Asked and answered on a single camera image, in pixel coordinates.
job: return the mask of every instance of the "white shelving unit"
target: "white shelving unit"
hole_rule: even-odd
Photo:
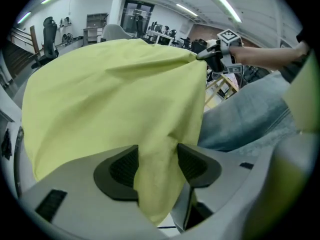
[[[100,43],[102,31],[107,24],[107,17],[107,13],[86,16],[86,28],[83,29],[83,44],[85,46]]]

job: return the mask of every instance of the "human arm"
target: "human arm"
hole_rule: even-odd
[[[279,70],[302,55],[306,55],[309,49],[310,48],[307,43],[305,41],[301,41],[294,48],[253,48],[231,46],[230,53],[235,57],[237,63]]]

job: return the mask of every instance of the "black plastic part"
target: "black plastic part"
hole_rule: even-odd
[[[214,159],[184,144],[177,145],[179,166],[192,188],[210,186],[221,175],[222,167]]]
[[[66,195],[67,192],[65,191],[52,189],[35,209],[36,213],[46,221],[51,222]]]
[[[246,168],[246,169],[249,169],[249,170],[251,170],[254,167],[254,165],[249,162],[242,162],[242,163],[240,163],[239,166]]]
[[[206,51],[212,53],[212,55],[205,58],[204,61],[215,73],[222,73],[224,71],[224,66],[221,63],[223,55],[220,49],[220,43],[207,48]]]
[[[193,228],[214,214],[201,202],[198,202],[196,205],[192,205],[190,209],[190,214],[184,229],[185,231]]]
[[[138,193],[133,189],[138,167],[138,145],[133,145],[101,162],[93,172],[94,182],[114,200],[138,202]]]

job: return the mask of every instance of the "ceiling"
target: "ceiling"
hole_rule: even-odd
[[[30,0],[21,15],[43,0]],[[242,20],[234,21],[218,0],[141,0],[173,10],[192,22],[221,29],[233,29],[261,47],[279,47],[281,40],[296,45],[301,24],[283,0],[228,0]],[[181,4],[198,16],[179,8]]]

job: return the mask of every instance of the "wooden frame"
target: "wooden frame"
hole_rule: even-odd
[[[212,100],[212,98],[218,93],[218,91],[221,89],[221,87],[224,84],[227,84],[229,86],[229,90],[227,91],[227,93],[225,94],[223,100],[226,100],[228,95],[230,95],[230,93],[234,90],[236,93],[239,91],[239,88],[235,86],[235,84],[228,78],[226,77],[224,74],[222,74],[217,80],[214,80],[212,83],[210,83],[205,90],[208,90],[210,87],[212,87],[213,85],[215,85],[216,83],[218,83],[219,81],[221,81],[221,83],[217,86],[217,88],[214,90],[213,94],[204,102],[204,106],[206,106],[209,101]]]

